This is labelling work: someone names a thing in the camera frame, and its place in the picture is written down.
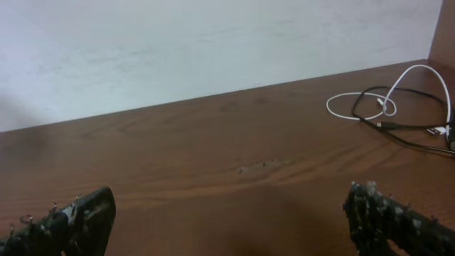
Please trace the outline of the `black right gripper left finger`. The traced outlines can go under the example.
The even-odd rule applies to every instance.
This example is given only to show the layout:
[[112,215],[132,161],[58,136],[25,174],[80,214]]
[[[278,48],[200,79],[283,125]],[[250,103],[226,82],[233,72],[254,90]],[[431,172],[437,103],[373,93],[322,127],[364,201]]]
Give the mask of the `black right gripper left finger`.
[[102,187],[77,196],[59,209],[56,204],[49,214],[36,220],[21,216],[23,228],[12,225],[9,235],[1,238],[2,256],[103,256],[116,216],[116,205],[110,188]]

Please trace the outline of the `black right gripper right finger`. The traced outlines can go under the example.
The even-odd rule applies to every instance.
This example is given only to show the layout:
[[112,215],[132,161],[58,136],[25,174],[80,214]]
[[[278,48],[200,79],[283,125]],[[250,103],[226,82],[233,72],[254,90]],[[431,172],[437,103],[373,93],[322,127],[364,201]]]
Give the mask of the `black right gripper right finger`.
[[375,183],[352,182],[343,204],[357,253],[396,255],[394,242],[408,255],[453,255],[454,231],[379,192]]

